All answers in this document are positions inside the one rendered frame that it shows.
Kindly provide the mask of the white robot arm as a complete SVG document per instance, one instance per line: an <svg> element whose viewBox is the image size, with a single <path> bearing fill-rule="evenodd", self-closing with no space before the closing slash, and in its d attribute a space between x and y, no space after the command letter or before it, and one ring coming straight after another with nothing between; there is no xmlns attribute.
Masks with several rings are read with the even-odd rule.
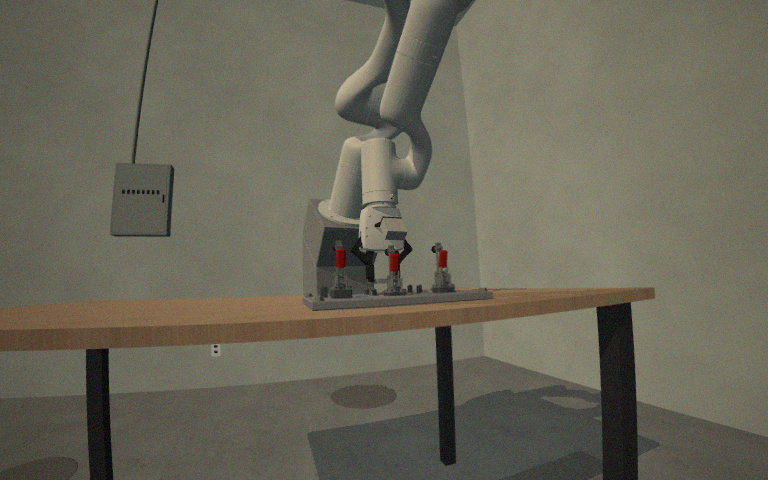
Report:
<svg viewBox="0 0 768 480"><path fill-rule="evenodd" d="M423 181L432 143L421 110L457 14L473 0L383 1L386 17L376 47L335 100L343 119L375 129L344 142L331 200L318 207L328 220L351 227L359 227L365 207L395 206L398 189L413 190ZM405 159L391 141L402 132L411 140Z"/></svg>

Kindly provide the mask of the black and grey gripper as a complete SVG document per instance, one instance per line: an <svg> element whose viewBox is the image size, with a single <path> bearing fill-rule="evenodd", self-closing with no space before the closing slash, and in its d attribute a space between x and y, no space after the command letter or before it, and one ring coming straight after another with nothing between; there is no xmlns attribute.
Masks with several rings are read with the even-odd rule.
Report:
<svg viewBox="0 0 768 480"><path fill-rule="evenodd" d="M398 254L399 250L404 248L404 251L399 254L400 271L400 263L413 250L406 240L384 239L381 227L375 227L376 223L381 222L382 216L401 217L399 209L397 209L394 205L370 205L361 210L359 222L359 239L350 249L350 251L356 255L366 266L366 279L368 279L369 283L375 282L374 265L372 264L374 253L385 253L385 250L388 249L389 245L394 245L395 253ZM360 248L362 244L364 249ZM362 252L365 252L366 255Z"/></svg>

